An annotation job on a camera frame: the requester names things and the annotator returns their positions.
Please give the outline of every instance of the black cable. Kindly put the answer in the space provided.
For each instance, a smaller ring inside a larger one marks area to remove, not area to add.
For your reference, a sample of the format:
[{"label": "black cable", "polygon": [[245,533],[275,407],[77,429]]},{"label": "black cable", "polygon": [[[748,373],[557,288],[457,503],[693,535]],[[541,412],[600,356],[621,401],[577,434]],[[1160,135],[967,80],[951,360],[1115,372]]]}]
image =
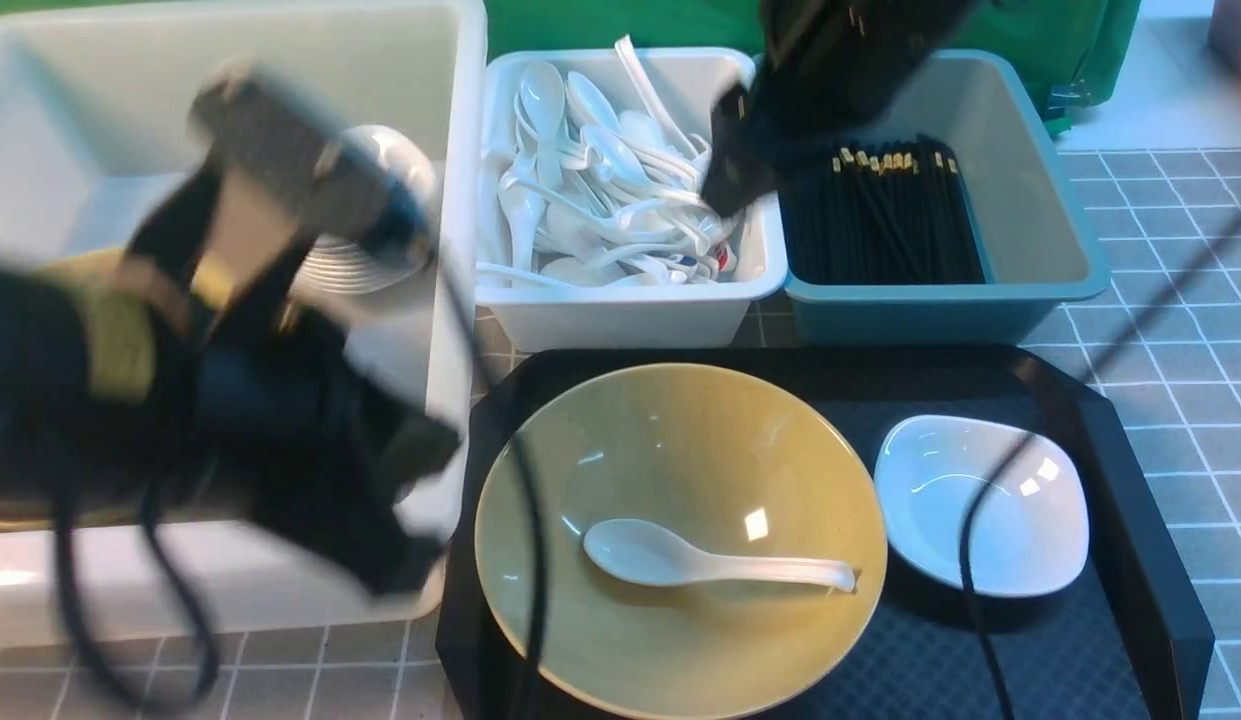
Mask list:
[{"label": "black cable", "polygon": [[[433,246],[438,247],[437,241],[434,240],[433,242]],[[474,331],[474,328],[467,320],[467,318],[472,317],[472,313],[465,312],[464,300],[460,299],[460,292],[457,289],[459,286],[457,286],[455,277],[447,268],[444,261],[438,263],[438,282],[446,288],[450,313],[455,315],[455,323],[460,325],[460,333],[469,341],[469,354],[473,356],[473,365],[482,381],[482,386],[488,392],[491,392],[496,387],[496,374],[491,370],[491,365],[486,364],[486,358],[483,356],[482,341],[478,340],[478,333]],[[541,503],[541,493],[539,493],[536,470],[532,469],[527,446],[522,441],[521,432],[519,432],[520,427],[513,421],[516,416],[514,407],[500,394],[491,394],[488,397],[501,403],[501,406],[496,407],[496,412],[493,413],[495,416],[496,430],[500,432],[498,437],[509,437],[509,454],[517,469],[522,504],[525,511],[527,511],[527,523],[532,534],[532,618],[530,619],[530,628],[527,631],[527,655],[525,655],[522,672],[509,705],[510,720],[530,720],[539,715],[536,708],[536,686],[539,683],[539,664],[541,664],[541,657],[544,655],[544,631],[546,629],[549,618],[549,542],[544,531],[544,505]]]},{"label": "black cable", "polygon": [[[1190,290],[1198,282],[1201,281],[1201,273],[1204,269],[1210,268],[1215,263],[1219,256],[1224,256],[1231,250],[1234,243],[1237,243],[1241,238],[1241,215],[1239,215],[1229,226],[1220,233],[1219,237],[1206,242],[1205,247],[1200,250],[1193,261],[1185,269],[1178,272],[1172,277],[1167,284],[1164,284],[1159,290],[1158,295],[1149,302],[1149,305],[1142,307],[1140,313],[1136,314],[1129,323],[1113,338],[1109,340],[1108,346],[1104,351],[1091,362],[1091,366],[1082,372],[1082,377],[1077,377],[1078,382],[1091,384],[1098,377],[1104,370],[1117,361],[1119,353],[1123,348],[1132,344],[1152,323],[1157,323],[1162,319],[1163,314],[1167,313],[1168,307],[1178,299],[1178,297],[1184,295],[1184,290]],[[1056,402],[1064,402],[1064,398],[1056,400]],[[1056,411],[1056,407],[1046,407],[1044,410],[1045,415],[1050,415]],[[1019,437],[1015,446],[1013,446],[1006,454],[1004,454],[994,469],[987,474],[989,482],[982,484],[980,489],[975,493],[975,497],[970,499],[967,506],[965,515],[962,519],[962,533],[958,536],[958,569],[962,574],[962,593],[963,598],[967,601],[967,613],[969,616],[970,623],[978,638],[980,638],[980,650],[984,652],[985,664],[989,665],[989,674],[992,675],[992,682],[994,682],[994,691],[998,693],[998,705],[1001,710],[1003,720],[1016,719],[1016,710],[1011,705],[1010,691],[1006,688],[1006,678],[1003,674],[1003,667],[998,662],[998,653],[994,650],[994,641],[989,633],[989,628],[985,626],[984,614],[980,611],[980,596],[975,593],[975,582],[973,582],[970,574],[970,536],[972,529],[975,526],[975,514],[984,505],[985,498],[990,495],[992,488],[1001,483],[1003,475],[1019,461],[1019,457],[1024,454],[1024,451],[1033,443],[1033,437],[1035,433],[1024,432]]]},{"label": "black cable", "polygon": [[169,718],[181,715],[200,705],[212,691],[218,675],[218,643],[216,636],[210,629],[207,612],[199,600],[199,593],[186,582],[185,577],[175,569],[168,551],[158,541],[158,521],[163,519],[163,475],[154,477],[145,487],[144,498],[140,502],[140,529],[144,531],[145,544],[158,567],[168,580],[168,587],[176,596],[177,606],[189,628],[192,631],[194,642],[201,650],[199,663],[199,679],[194,683],[189,696],[171,701],[166,698],[153,698],[145,693],[143,686],[128,683],[114,670],[113,662],[108,660],[103,648],[96,642],[96,636],[91,633],[91,627],[86,616],[86,602],[77,583],[77,566],[73,547],[73,525],[77,519],[77,502],[72,487],[67,487],[71,479],[53,479],[52,488],[52,534],[56,547],[56,591],[61,607],[61,619],[65,624],[65,633],[79,655],[79,662],[96,677],[96,682],[103,685],[105,691],[115,696],[117,700],[127,703],[128,706],[140,710],[146,718]]}]

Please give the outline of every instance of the white plastic bin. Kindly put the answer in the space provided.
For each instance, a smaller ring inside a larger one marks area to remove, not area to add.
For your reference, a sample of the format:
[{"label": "white plastic bin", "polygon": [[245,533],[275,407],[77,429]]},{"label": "white plastic bin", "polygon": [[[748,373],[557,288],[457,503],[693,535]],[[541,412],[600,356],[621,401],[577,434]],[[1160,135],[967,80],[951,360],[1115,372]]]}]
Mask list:
[{"label": "white plastic bin", "polygon": [[[468,269],[460,292],[472,295],[486,67],[480,0],[163,2],[0,17],[0,261],[38,264],[123,246],[204,158],[190,102],[236,58],[267,61],[351,124],[395,127],[446,161],[442,236],[455,267]],[[434,313],[447,307],[438,290],[419,277],[377,305],[313,300],[357,322],[355,345],[369,339],[364,360],[393,389],[465,428],[472,365],[455,318]],[[406,524],[450,535],[464,454],[401,503]],[[403,618],[441,597],[438,571],[422,596],[369,606],[344,575],[238,523],[175,524],[163,538],[223,632]],[[58,639],[51,559],[47,533],[0,534],[0,646]],[[135,528],[84,530],[79,564],[102,637],[185,632]]]},{"label": "white plastic bin", "polygon": [[[638,50],[638,56],[685,132],[710,137],[710,110],[731,83],[753,78],[753,60],[720,47]],[[509,223],[496,200],[496,184],[514,151],[514,96],[529,61],[546,60],[563,77],[588,76],[617,109],[642,109],[614,50],[511,53],[486,68],[486,122],[479,179],[479,259],[508,252]],[[517,350],[556,348],[721,348],[730,345],[752,300],[784,283],[789,261],[779,202],[771,197],[748,211],[731,238],[738,256],[733,277],[719,284],[625,288],[504,287],[479,278],[478,305],[491,314]]]}]

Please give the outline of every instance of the teal plastic bin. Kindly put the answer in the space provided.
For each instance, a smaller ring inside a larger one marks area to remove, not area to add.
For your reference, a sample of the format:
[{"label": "teal plastic bin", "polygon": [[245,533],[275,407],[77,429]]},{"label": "teal plastic bin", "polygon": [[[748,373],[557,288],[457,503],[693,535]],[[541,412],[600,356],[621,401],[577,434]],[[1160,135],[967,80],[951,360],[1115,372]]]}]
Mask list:
[{"label": "teal plastic bin", "polygon": [[936,55],[864,142],[917,133],[962,163],[990,283],[817,286],[792,273],[798,334],[815,345],[1019,343],[1062,302],[1109,286],[1109,266],[1016,72],[995,55]]}]

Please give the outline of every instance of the stacked white plates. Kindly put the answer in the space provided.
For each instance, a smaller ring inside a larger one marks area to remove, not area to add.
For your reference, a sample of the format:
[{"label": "stacked white plates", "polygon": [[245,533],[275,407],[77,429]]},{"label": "stacked white plates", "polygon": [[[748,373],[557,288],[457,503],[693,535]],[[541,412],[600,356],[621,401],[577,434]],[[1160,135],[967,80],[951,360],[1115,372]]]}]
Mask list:
[{"label": "stacked white plates", "polygon": [[[396,173],[406,187],[423,206],[431,222],[437,222],[441,201],[441,173],[408,138],[393,128],[360,125],[349,129],[345,137],[356,142],[377,156],[381,168]],[[419,272],[418,266],[379,263],[356,245],[333,236],[318,238],[309,258],[297,273],[297,283],[310,290],[336,293],[336,295],[367,295],[383,290]]]}]

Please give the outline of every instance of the yellow tape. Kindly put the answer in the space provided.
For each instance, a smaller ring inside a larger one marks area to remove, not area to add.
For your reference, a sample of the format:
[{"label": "yellow tape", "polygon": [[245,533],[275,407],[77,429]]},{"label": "yellow tape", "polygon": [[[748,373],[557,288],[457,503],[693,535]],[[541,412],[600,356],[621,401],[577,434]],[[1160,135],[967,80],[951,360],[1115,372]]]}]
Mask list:
[{"label": "yellow tape", "polygon": [[158,376],[158,340],[148,305],[139,297],[67,288],[82,319],[91,396],[141,402]]}]

